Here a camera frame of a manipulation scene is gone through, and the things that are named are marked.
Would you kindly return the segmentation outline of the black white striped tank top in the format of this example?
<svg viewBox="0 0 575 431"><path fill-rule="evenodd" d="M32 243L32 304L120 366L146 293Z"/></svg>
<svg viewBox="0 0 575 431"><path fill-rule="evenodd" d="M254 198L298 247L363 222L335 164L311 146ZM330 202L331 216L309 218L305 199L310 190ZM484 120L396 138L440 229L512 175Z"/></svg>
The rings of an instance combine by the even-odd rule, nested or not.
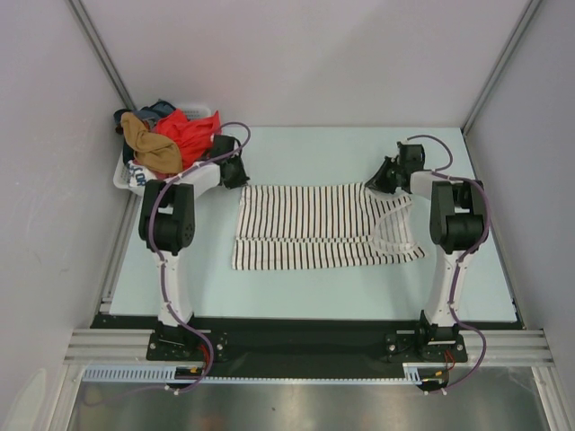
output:
<svg viewBox="0 0 575 431"><path fill-rule="evenodd" d="M363 183L243 188L235 270L303 270L410 263L426 252L411 233L412 200Z"/></svg>

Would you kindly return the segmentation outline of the tan brown garment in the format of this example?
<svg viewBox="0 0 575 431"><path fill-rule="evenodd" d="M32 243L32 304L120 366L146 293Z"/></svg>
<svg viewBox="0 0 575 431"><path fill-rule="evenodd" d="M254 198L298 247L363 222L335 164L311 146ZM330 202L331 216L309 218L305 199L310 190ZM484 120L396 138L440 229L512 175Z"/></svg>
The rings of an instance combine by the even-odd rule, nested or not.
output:
<svg viewBox="0 0 575 431"><path fill-rule="evenodd" d="M168 175L183 171L179 146L169 137L150 131L132 112L121 115L120 126L139 164L150 171Z"/></svg>

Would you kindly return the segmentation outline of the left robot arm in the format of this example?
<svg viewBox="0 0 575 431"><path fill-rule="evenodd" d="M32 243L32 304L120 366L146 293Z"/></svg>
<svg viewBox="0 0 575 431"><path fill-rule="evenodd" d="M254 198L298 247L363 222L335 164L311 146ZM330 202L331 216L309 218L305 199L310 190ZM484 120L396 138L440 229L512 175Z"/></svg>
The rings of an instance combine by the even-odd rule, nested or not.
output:
<svg viewBox="0 0 575 431"><path fill-rule="evenodd" d="M176 328L193 316L180 260L195 235L195 203L211 189L236 189L247 184L244 147L236 137L214 135L206 157L169 180L150 180L145 185L138 234L153 253L158 269L158 321L164 326Z"/></svg>

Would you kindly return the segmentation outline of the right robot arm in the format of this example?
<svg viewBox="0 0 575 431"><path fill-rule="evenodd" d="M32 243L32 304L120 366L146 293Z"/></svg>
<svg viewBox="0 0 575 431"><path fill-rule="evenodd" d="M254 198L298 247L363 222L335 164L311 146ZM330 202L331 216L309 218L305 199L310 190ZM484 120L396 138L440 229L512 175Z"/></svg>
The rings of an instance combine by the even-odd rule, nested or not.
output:
<svg viewBox="0 0 575 431"><path fill-rule="evenodd" d="M366 187L388 195L400 189L430 202L429 236L437 251L423 315L431 326L462 326L457 315L459 298L470 262L489 236L489 201L481 181L448 175L448 165L427 170L423 145L411 140L397 143L397 155L386 156Z"/></svg>

